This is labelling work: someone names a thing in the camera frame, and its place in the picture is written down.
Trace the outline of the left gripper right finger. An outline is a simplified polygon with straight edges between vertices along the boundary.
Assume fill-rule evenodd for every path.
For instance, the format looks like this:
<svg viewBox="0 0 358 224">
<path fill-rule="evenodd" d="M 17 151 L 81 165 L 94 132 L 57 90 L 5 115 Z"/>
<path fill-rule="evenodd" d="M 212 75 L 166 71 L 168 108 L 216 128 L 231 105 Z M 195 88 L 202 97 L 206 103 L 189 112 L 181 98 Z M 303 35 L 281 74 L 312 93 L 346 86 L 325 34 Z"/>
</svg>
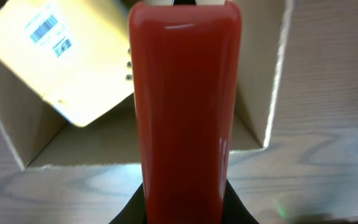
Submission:
<svg viewBox="0 0 358 224">
<path fill-rule="evenodd" d="M 222 224 L 259 224 L 246 209 L 228 180 L 224 193 Z"/>
</svg>

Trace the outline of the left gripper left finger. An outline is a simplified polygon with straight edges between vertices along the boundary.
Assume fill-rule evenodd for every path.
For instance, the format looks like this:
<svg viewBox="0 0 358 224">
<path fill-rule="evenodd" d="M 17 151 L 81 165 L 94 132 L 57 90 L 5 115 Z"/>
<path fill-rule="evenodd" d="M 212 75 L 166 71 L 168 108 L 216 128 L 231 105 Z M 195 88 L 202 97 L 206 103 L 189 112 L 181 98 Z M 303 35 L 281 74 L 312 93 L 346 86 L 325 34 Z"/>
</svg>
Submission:
<svg viewBox="0 0 358 224">
<path fill-rule="evenodd" d="M 125 207 L 109 224 L 147 224 L 143 184 L 139 185 Z"/>
</svg>

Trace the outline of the yellow sticky note pad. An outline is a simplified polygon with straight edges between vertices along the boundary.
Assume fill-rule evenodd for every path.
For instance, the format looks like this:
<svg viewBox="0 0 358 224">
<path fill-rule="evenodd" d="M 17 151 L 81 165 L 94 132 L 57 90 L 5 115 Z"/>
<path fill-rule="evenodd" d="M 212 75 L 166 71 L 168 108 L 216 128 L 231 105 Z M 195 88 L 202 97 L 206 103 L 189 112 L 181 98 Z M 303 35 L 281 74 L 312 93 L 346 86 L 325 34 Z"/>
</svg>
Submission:
<svg viewBox="0 0 358 224">
<path fill-rule="evenodd" d="M 0 8 L 0 62 L 85 127 L 134 91 L 128 15 L 115 0 L 9 0 Z"/>
</svg>

